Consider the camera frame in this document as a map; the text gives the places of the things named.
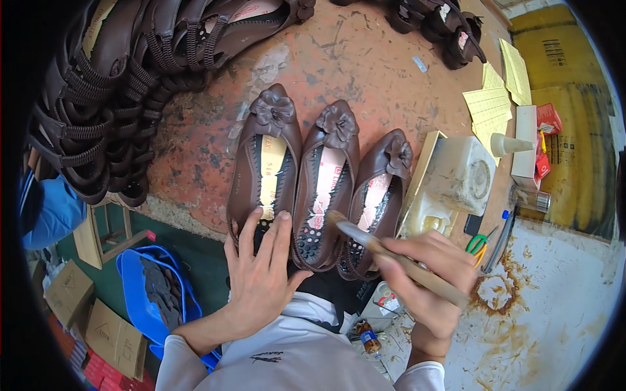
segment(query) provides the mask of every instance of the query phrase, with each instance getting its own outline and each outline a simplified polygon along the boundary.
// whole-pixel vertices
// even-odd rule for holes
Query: glue brush
[[[335,225],[338,230],[362,244],[363,247],[373,252],[373,254],[385,255],[398,261],[407,276],[419,285],[431,290],[433,293],[443,297],[461,309],[463,309],[467,304],[468,296],[465,293],[461,292],[455,286],[446,280],[443,280],[436,274],[419,266],[409,257],[394,253],[393,251],[383,247],[380,240],[370,233],[363,231],[355,224],[352,224],[338,211],[331,210],[326,213],[326,217],[330,224]]]

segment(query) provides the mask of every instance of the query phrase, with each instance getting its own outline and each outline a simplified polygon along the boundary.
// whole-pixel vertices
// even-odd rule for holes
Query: white long sleeve shirt
[[[338,324],[330,302],[296,292],[275,321],[248,338],[223,344],[222,359],[211,374],[182,337],[170,335],[156,391],[444,390],[440,363],[414,365],[391,385],[345,336],[306,319]]]

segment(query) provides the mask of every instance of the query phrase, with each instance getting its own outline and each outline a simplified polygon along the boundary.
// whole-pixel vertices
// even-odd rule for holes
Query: wooden brush handle
[[[411,277],[413,281],[422,285],[424,288],[432,291],[433,293],[443,297],[460,309],[465,308],[465,305],[469,300],[468,296],[465,293],[461,292],[458,288],[456,288],[454,285],[450,284],[443,278],[422,268],[412,259],[404,255],[396,254],[393,251],[389,251],[378,242],[368,243],[367,249],[372,251],[373,253],[386,255],[389,258],[395,259],[400,263],[400,265],[402,265],[407,276]]]

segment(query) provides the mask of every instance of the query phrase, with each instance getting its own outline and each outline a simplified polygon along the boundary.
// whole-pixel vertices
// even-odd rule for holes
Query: scissors
[[[487,244],[493,238],[493,235],[496,234],[500,226],[498,225],[493,231],[490,232],[489,235],[476,235],[474,236],[468,243],[468,246],[465,248],[465,252],[470,253],[477,259],[476,264],[474,264],[474,269],[480,265],[485,256],[485,252],[487,251]]]

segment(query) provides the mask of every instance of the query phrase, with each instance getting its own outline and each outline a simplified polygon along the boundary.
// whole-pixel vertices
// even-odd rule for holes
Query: red box
[[[555,135],[563,131],[563,124],[554,104],[537,106],[537,131],[540,130],[543,130],[544,135]]]
[[[549,172],[550,164],[548,162],[548,156],[541,151],[535,160],[535,180],[542,179]]]

